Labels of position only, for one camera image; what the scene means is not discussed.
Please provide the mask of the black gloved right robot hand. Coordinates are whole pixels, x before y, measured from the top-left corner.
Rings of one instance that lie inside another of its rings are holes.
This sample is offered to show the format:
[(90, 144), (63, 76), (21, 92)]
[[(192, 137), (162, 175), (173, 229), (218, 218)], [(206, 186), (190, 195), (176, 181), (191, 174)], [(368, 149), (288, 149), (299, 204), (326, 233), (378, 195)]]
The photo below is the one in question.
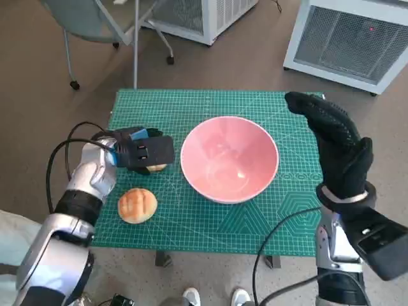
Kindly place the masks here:
[(314, 94), (288, 92), (289, 111), (307, 119), (319, 151), (323, 184), (343, 200), (365, 192), (374, 155), (372, 139), (361, 137), (347, 112)]

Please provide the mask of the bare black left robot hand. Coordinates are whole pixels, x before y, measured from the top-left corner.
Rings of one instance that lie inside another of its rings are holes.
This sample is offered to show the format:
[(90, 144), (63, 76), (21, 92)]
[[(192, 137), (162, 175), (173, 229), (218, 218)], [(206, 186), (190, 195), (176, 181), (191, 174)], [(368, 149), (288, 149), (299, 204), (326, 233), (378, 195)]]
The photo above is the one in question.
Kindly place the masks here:
[(116, 140), (114, 145), (116, 166), (140, 175), (150, 175), (155, 171), (156, 166), (138, 166), (136, 164), (138, 159), (136, 143), (139, 140), (161, 136), (163, 136), (163, 132), (157, 128), (125, 127), (112, 131), (112, 137)]

